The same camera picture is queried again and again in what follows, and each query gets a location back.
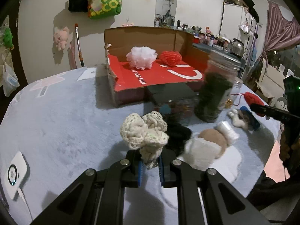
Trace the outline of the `clear plastic bag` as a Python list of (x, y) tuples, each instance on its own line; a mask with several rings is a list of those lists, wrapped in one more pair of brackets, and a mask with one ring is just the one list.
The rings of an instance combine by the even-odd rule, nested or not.
[(14, 70), (6, 62), (3, 64), (2, 84), (6, 97), (9, 97), (10, 94), (20, 86)]

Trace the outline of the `dark green tablecloth table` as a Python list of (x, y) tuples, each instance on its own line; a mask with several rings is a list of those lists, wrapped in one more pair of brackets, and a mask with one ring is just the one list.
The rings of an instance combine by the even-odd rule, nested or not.
[(192, 46), (195, 47), (195, 48), (197, 48), (197, 49), (199, 49), (199, 50), (201, 50), (201, 51), (204, 51), (204, 52), (206, 52), (208, 54), (210, 54), (212, 51), (215, 51), (215, 52), (220, 52), (222, 54), (225, 54), (225, 55), (227, 55), (229, 57), (232, 57), (233, 59), (238, 60), (241, 63), (240, 68), (242, 70), (245, 69), (245, 65), (246, 65), (245, 60), (243, 58), (239, 58), (236, 55), (231, 54), (230, 52), (226, 52), (224, 50), (219, 50), (217, 48), (208, 46), (208, 45), (203, 44), (203, 43), (201, 43), (201, 44), (193, 43)]

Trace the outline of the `red lined cardboard box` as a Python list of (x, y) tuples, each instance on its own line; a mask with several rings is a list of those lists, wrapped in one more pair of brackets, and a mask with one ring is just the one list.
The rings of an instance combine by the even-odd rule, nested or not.
[[(146, 88), (151, 85), (186, 83), (193, 91), (198, 91), (209, 54), (196, 48), (193, 39), (192, 34), (168, 28), (128, 26), (105, 30), (107, 74), (114, 104), (119, 106), (144, 100)], [(177, 51), (182, 59), (175, 67), (156, 59), (150, 69), (137, 69), (126, 59), (135, 46), (149, 47), (157, 54)]]

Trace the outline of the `white cloth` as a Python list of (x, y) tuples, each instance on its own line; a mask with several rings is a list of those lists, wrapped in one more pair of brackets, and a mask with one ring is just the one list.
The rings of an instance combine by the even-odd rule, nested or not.
[(221, 146), (203, 138), (192, 138), (187, 141), (183, 153), (177, 158), (192, 168), (205, 171), (221, 152)]

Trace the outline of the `pink cat plush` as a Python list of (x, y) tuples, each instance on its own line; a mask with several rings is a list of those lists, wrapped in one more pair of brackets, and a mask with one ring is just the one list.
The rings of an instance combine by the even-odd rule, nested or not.
[(129, 26), (134, 26), (134, 23), (125, 23), (122, 25), (122, 27), (129, 27)]

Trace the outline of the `cream crochet scrunchie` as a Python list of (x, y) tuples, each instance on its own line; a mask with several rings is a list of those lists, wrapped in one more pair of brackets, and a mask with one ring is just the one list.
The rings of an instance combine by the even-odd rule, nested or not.
[(131, 150), (138, 150), (148, 170), (157, 167), (158, 158), (168, 143), (167, 123), (157, 111), (144, 116), (132, 113), (120, 128), (123, 141)]

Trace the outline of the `steel kettle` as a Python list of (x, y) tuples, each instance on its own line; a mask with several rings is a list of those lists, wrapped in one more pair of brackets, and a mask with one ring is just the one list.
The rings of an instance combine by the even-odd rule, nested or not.
[(230, 53), (242, 58), (244, 55), (244, 44), (242, 41), (240, 41), (237, 38), (234, 38), (233, 41), (231, 42), (231, 48), (230, 48)]

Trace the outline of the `tan round powder puff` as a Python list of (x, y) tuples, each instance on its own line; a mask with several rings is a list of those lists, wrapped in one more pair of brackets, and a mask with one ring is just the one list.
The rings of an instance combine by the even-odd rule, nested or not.
[(227, 148), (227, 140), (217, 130), (213, 128), (205, 129), (198, 135), (198, 137), (203, 138), (206, 141), (213, 142), (221, 147), (221, 151), (219, 152), (216, 158), (220, 158), (224, 154)]

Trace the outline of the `floral patterned tin box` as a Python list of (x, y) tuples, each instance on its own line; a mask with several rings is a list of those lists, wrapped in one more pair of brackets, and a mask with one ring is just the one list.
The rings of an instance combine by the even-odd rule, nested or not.
[(186, 83), (151, 85), (147, 87), (147, 93), (154, 104), (154, 110), (166, 121), (189, 124), (197, 103), (197, 93)]

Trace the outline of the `glass jar with metal lid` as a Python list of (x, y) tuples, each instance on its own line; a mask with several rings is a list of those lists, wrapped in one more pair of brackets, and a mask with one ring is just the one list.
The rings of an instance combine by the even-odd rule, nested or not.
[(241, 62), (219, 51), (211, 51), (204, 81), (199, 90), (195, 115), (205, 122), (215, 122), (233, 88)]

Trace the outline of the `pink curtain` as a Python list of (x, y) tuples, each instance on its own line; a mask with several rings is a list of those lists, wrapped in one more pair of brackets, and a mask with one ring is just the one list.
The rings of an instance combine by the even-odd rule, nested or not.
[(267, 59), (267, 53), (272, 50), (280, 50), (299, 44), (299, 23), (293, 17), (287, 20), (281, 13), (279, 6), (273, 2), (268, 3), (267, 27), (264, 45), (259, 57), (259, 69), (262, 73), (262, 60)]

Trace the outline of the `green tote bag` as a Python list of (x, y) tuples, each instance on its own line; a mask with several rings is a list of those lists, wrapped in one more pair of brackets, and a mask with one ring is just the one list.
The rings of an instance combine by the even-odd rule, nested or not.
[(88, 1), (88, 17), (102, 19), (119, 15), (122, 10), (122, 0), (94, 0)]

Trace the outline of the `white cotton pad roll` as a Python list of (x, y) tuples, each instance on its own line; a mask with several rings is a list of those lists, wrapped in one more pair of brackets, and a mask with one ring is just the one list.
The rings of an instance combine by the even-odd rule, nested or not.
[(239, 139), (239, 134), (233, 130), (227, 121), (217, 123), (214, 128), (225, 137), (228, 146), (233, 145)]

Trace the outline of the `grey white plush bunny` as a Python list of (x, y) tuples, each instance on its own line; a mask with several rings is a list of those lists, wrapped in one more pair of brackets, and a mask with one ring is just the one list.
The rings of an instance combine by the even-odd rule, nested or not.
[(227, 116), (231, 118), (232, 125), (237, 128), (242, 128), (243, 130), (247, 131), (250, 130), (250, 118), (240, 109), (230, 109), (227, 112)]

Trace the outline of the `white wardrobe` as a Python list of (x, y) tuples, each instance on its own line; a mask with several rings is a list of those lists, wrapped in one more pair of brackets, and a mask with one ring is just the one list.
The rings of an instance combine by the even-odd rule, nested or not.
[(240, 28), (241, 25), (252, 26), (255, 20), (242, 6), (224, 4), (223, 17), (220, 27), (220, 36), (233, 41), (234, 38), (246, 45), (248, 34)]

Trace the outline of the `red mesh bath pouf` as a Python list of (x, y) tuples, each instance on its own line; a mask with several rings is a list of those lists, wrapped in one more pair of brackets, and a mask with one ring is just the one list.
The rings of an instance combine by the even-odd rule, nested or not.
[(169, 67), (175, 67), (182, 61), (182, 56), (176, 51), (163, 51), (159, 59), (163, 64)]

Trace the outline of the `wall mirror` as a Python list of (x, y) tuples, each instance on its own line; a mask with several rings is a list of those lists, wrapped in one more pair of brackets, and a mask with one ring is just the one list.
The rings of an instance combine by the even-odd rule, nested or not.
[(155, 27), (173, 27), (176, 16), (177, 0), (156, 0), (154, 14)]

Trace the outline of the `white power bank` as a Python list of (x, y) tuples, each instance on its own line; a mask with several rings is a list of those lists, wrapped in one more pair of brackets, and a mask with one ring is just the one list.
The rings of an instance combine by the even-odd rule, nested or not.
[(4, 175), (4, 187), (11, 200), (17, 196), (18, 189), (29, 176), (29, 165), (24, 155), (19, 151), (16, 153)]

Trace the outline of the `green plush toy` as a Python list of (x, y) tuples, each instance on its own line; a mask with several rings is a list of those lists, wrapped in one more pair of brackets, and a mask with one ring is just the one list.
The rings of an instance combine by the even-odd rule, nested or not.
[(11, 33), (10, 28), (8, 27), (4, 30), (3, 43), (7, 48), (9, 48), (11, 50), (14, 49), (14, 44), (12, 42), (12, 38), (13, 38), (13, 35)]

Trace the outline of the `blue cloth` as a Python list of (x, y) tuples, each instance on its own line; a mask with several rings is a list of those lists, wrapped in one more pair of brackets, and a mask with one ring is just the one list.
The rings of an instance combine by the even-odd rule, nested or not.
[(259, 121), (254, 117), (252, 112), (246, 107), (242, 106), (238, 110), (239, 117), (250, 127), (251, 130), (258, 130), (260, 127)]

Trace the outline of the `black scrunchie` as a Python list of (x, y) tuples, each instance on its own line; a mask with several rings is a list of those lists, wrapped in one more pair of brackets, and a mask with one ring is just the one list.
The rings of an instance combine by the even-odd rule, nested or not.
[(176, 156), (179, 156), (184, 152), (185, 144), (191, 138), (192, 131), (173, 119), (168, 119), (166, 123), (167, 131), (165, 133), (169, 139), (165, 148), (174, 151)]

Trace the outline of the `white mesh bath pouf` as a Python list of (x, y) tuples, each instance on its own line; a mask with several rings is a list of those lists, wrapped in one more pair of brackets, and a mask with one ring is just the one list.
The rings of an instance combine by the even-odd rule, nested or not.
[(151, 69), (153, 62), (157, 59), (157, 52), (149, 47), (133, 47), (126, 55), (130, 67), (145, 70)]

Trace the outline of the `pink plush pig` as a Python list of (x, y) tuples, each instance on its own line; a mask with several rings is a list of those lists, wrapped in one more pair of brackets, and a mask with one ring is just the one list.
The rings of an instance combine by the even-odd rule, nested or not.
[(70, 30), (67, 26), (62, 29), (56, 29), (53, 35), (54, 42), (58, 51), (63, 51), (66, 48)]

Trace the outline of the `red knitted plush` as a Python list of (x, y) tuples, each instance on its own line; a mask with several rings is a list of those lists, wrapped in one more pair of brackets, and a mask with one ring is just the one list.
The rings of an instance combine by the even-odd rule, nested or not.
[(252, 104), (257, 104), (261, 106), (265, 105), (264, 102), (256, 94), (252, 94), (249, 91), (244, 93), (244, 99), (250, 108)]

